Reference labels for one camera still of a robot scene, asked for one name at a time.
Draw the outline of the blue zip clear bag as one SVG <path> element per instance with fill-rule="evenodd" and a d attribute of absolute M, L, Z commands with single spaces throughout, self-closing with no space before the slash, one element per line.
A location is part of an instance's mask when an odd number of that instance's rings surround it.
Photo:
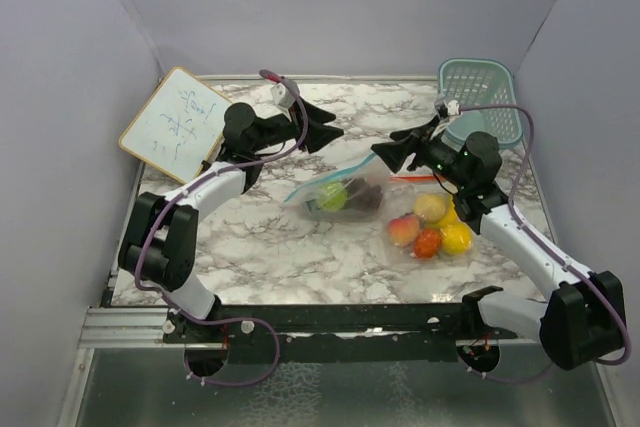
<path fill-rule="evenodd" d="M 297 187 L 284 205 L 317 222 L 368 222 L 381 212 L 392 172 L 375 154 Z"/>

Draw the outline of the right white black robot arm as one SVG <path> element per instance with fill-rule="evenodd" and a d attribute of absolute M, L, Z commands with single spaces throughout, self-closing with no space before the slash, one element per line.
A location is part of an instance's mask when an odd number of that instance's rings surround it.
<path fill-rule="evenodd" d="M 496 181 L 502 166 L 497 139 L 471 133 L 460 149 L 443 140 L 443 122 L 393 132 L 371 150 L 392 171 L 427 167 L 452 184 L 455 211 L 473 232 L 496 245 L 533 282 L 544 300 L 502 290 L 471 296 L 459 314 L 461 330 L 481 338 L 502 327 L 537 341 L 563 370 L 588 362 L 620 365 L 632 352 L 620 280 L 571 258 L 534 228 Z"/>

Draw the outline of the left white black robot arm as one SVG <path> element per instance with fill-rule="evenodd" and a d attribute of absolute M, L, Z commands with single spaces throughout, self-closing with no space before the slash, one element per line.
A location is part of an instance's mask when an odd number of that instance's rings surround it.
<path fill-rule="evenodd" d="M 134 202 L 118 253 L 119 268 L 133 275 L 141 291 L 156 291 L 186 317 L 186 329 L 206 342 L 220 332 L 221 301 L 194 273 L 197 231 L 204 220 L 258 180 L 267 159 L 262 150 L 292 141 L 315 153 L 343 135 L 335 114 L 306 100 L 283 113 L 259 117 L 247 103 L 224 114 L 223 142 L 215 161 L 184 186 Z"/>

